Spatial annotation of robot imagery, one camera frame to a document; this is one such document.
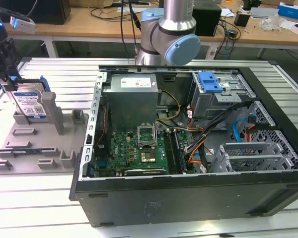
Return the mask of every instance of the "aluminum extrusion table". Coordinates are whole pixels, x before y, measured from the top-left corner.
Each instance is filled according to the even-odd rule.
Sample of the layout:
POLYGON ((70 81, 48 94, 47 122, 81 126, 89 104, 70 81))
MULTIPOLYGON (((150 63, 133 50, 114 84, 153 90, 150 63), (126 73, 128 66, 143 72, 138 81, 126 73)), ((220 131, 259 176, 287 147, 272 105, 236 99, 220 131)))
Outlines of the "aluminum extrusion table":
MULTIPOLYGON (((134 61, 33 58, 23 62, 19 70, 24 78, 44 75, 51 90, 56 92, 56 104, 63 108, 63 113, 74 108, 83 108, 89 113, 93 75, 100 64, 133 65, 134 61)), ((195 60, 190 65, 250 67, 298 128, 298 86, 279 66, 267 61, 224 60, 195 60)), ((0 91, 0 147, 14 123, 13 112, 13 103, 0 91)), ((72 174, 0 176, 0 237, 166 238, 219 237, 218 234, 225 233, 237 237, 298 238, 298 200, 273 217, 95 229, 79 203, 68 200, 71 182, 72 174)))

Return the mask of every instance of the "ram slot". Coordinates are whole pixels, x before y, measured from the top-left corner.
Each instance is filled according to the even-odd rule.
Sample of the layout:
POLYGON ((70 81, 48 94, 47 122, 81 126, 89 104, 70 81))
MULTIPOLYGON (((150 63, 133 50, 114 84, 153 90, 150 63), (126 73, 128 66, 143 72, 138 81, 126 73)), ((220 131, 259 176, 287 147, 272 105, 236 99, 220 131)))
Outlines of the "ram slot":
POLYGON ((181 172, 184 172, 185 170, 185 162, 184 162, 184 157, 182 155, 182 151, 181 151, 181 146, 180 146, 180 141, 179 141, 179 137, 178 137, 178 133, 174 132, 174 138, 175 138, 175 143, 176 143, 176 158, 177 160, 180 162, 180 167, 181 167, 181 172))
POLYGON ((177 174, 177 167, 176 167, 175 158, 173 154, 170 133, 164 131, 163 139, 164 139, 165 154, 167 156, 167 161, 168 161, 169 174, 175 175, 177 174))
POLYGON ((183 159, 183 158, 182 158, 180 143, 176 136, 176 133, 177 132, 171 132, 170 137, 171 137, 173 158, 174 158, 174 162, 175 162, 175 166, 176 166, 176 171, 177 171, 177 174, 181 174, 184 170, 184 169, 182 170, 182 165, 181 165, 181 159, 183 159))

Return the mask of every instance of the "blue drive bay latch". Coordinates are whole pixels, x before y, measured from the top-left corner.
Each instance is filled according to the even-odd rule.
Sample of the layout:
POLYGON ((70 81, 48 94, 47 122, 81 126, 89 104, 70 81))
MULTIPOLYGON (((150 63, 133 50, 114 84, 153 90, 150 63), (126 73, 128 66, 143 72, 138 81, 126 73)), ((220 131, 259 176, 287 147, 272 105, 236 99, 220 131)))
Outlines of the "blue drive bay latch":
POLYGON ((211 72, 198 72, 198 77, 205 93, 222 93, 218 79, 211 72))

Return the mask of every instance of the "open computer tower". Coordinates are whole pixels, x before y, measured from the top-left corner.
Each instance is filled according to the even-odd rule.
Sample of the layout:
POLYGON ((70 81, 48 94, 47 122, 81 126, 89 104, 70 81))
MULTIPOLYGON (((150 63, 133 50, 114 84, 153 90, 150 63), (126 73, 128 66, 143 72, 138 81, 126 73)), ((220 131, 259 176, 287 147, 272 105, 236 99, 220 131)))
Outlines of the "open computer tower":
POLYGON ((298 130, 250 68, 100 66, 77 174, 93 227, 271 216, 298 130))

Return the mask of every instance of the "floor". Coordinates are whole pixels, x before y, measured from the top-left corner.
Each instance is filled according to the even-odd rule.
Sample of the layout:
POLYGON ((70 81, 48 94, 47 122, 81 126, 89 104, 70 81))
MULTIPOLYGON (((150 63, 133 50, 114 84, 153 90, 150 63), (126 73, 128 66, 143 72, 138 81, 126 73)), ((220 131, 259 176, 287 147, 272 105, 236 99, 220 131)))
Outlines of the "floor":
MULTIPOLYGON (((22 57, 47 57, 44 47, 38 41, 15 41, 17 51, 22 57)), ((125 58, 126 53, 121 43, 91 43, 92 52, 88 54, 88 43, 85 42, 57 42, 59 57, 92 57, 92 58, 125 58)), ((130 57, 135 55, 133 44, 127 44, 127 50, 130 57)), ((258 48, 236 48, 230 60, 259 60, 257 58, 258 48)), ((204 59, 207 47, 201 47, 197 59, 204 59)), ((224 55, 218 55, 217 60, 223 60, 224 55)), ((262 60, 276 61, 296 82, 298 82, 298 59, 293 58, 285 50, 267 49, 262 60)))

